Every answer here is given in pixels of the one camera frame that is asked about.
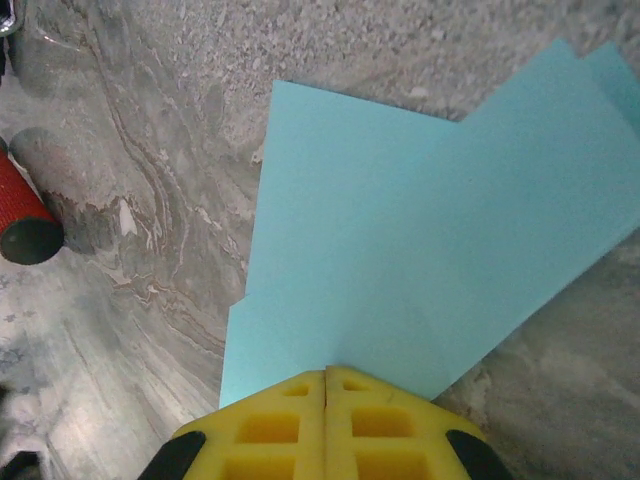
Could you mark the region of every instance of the marble veining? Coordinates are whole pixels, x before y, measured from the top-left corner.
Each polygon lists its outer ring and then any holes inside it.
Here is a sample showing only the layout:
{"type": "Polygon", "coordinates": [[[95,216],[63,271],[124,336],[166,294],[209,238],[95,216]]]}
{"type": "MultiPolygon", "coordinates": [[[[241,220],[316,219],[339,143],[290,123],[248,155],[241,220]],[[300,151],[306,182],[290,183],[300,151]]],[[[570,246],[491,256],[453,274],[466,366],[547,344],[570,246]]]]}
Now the marble veining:
{"type": "MultiPolygon", "coordinates": [[[[0,262],[3,458],[136,478],[217,407],[273,79],[459,120],[556,36],[640,74],[636,0],[27,0],[0,134],[67,246],[0,262]]],[[[639,287],[636,233],[438,402],[518,478],[637,478],[639,287]]]]}

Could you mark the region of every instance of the gray marble floor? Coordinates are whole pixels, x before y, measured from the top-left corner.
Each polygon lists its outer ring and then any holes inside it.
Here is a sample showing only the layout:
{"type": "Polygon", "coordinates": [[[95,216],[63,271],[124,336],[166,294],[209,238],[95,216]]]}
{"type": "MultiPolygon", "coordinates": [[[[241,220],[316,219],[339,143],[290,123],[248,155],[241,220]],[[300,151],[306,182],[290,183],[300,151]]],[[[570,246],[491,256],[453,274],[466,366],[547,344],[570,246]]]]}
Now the gray marble floor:
{"type": "MultiPolygon", "coordinates": [[[[0,262],[4,458],[132,479],[218,402],[273,79],[461,119],[554,37],[640,73],[637,0],[29,0],[0,133],[68,246],[0,262]]],[[[640,233],[438,402],[518,478],[640,477],[640,233]]]]}

